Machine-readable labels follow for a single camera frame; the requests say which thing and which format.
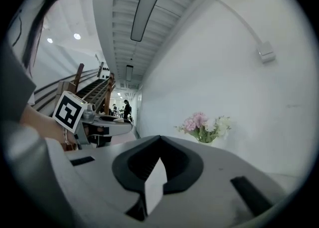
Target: white electrical box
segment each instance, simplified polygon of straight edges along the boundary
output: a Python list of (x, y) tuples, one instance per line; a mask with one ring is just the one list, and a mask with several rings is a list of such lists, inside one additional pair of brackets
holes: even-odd
[(259, 55), (261, 57), (261, 61), (263, 63), (273, 61), (276, 58), (276, 54), (274, 52), (274, 49), (272, 48), (271, 44), (269, 41), (261, 43), (258, 47), (257, 50), (259, 52)]
[(105, 62), (102, 62), (100, 65), (98, 78), (106, 80), (109, 78), (109, 76), (110, 76), (110, 69)]

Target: hair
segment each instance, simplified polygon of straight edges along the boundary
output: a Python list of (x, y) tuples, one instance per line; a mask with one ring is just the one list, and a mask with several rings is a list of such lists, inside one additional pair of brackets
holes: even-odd
[(32, 22), (32, 25), (28, 34), (24, 54), (22, 57), (22, 63), (25, 68), (29, 67), (30, 59), (32, 55), (32, 48), (35, 45), (36, 36), (39, 30), (39, 27), (42, 26), (44, 16), (46, 15), (46, 13), (54, 5), (56, 1), (58, 0), (44, 0), (44, 3), (40, 11), (38, 12), (38, 14), (36, 15), (36, 17), (34, 18)]

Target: ceiling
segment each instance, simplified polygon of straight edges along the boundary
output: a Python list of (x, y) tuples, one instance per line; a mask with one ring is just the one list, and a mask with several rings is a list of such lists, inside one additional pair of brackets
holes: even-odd
[[(143, 75), (169, 33), (194, 0), (158, 0), (141, 42), (131, 40), (139, 0), (59, 0), (46, 15), (40, 42), (98, 56), (115, 74), (116, 92), (125, 97), (138, 90)], [(80, 40), (73, 37), (81, 35)], [(132, 65), (131, 82), (126, 65)]]

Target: white paper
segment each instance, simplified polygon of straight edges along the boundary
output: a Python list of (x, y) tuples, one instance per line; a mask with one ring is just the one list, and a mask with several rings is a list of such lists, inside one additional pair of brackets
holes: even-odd
[(146, 211), (149, 215), (163, 197), (163, 185), (167, 183), (166, 169), (159, 158), (149, 178), (145, 181)]

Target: white shirt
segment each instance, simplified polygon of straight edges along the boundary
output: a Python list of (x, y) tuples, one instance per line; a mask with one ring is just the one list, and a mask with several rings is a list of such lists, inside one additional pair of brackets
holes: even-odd
[[(7, 38), (12, 50), (17, 57), (17, 59), (22, 62), (22, 57), (24, 54), (27, 37), (32, 25), (32, 22), (38, 12), (40, 11), (44, 0), (24, 0), (18, 11), (16, 12), (11, 25), (7, 31)], [(38, 46), (38, 41), (40, 39), (39, 32), (35, 45), (33, 47), (33, 52), (31, 55), (29, 67), (26, 70), (26, 74), (32, 79), (32, 68), (35, 62), (35, 56)], [(34, 94), (31, 95), (29, 104), (34, 104)]]

